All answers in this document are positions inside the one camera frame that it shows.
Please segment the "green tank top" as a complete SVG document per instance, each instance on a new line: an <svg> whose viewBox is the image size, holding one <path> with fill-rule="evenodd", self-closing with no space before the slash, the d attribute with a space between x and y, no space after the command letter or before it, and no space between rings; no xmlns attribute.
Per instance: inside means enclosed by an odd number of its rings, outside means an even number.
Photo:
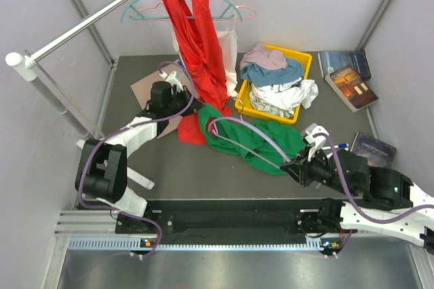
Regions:
<svg viewBox="0 0 434 289"><path fill-rule="evenodd" d="M208 123L213 118L222 116L218 110L209 104L206 104L198 112L199 126L209 147L223 153L240 156L248 165L266 174L272 176L285 174L279 169L284 164L281 155L262 137L245 126L232 121L219 121L216 124L219 136L208 132ZM306 147L300 132L292 126L264 120L248 123L275 141L290 159L294 159Z"/></svg>

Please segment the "lavender plastic hanger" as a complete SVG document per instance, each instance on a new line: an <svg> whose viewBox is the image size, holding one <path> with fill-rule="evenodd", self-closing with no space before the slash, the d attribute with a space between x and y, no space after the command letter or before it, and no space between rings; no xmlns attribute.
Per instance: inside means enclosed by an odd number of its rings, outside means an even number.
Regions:
<svg viewBox="0 0 434 289"><path fill-rule="evenodd" d="M222 116L222 117L218 117L218 118L213 118L213 120L211 120L208 123L207 131L214 133L216 136L219 136L218 127L216 126L216 124L219 121L232 121L232 122L235 122L235 123L238 123L240 125L245 126L246 128L250 129L251 131L255 132L257 135L262 137L267 143L269 143L276 150L276 152L278 152L278 154L281 155L284 163L290 163L291 162L290 157L286 154L286 152L275 141L273 141L269 136L267 136L264 132L259 130L257 127L244 121L242 117L236 118L236 117Z"/></svg>

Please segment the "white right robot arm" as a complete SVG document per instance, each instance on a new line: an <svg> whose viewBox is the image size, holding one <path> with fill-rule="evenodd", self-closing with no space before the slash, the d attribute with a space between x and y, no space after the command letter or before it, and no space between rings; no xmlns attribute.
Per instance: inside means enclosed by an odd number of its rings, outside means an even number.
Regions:
<svg viewBox="0 0 434 289"><path fill-rule="evenodd" d="M316 213L299 221L306 233L368 231L396 237L433 253L433 197L410 178L370 166L365 157L339 150L331 157L319 151L312 158L299 152L280 168L302 187L318 182L344 194L322 199Z"/></svg>

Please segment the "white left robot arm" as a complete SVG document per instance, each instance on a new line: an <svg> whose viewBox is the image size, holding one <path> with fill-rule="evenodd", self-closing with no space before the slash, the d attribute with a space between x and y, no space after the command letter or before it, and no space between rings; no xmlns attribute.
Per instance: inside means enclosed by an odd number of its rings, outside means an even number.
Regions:
<svg viewBox="0 0 434 289"><path fill-rule="evenodd" d="M146 200L127 185L127 159L143 144L161 135L169 120L192 115L202 107L203 103L187 87L156 81L151 98L131 123L104 142L89 139L83 143L75 189L131 214L130 224L137 231L149 231L154 217L146 211Z"/></svg>

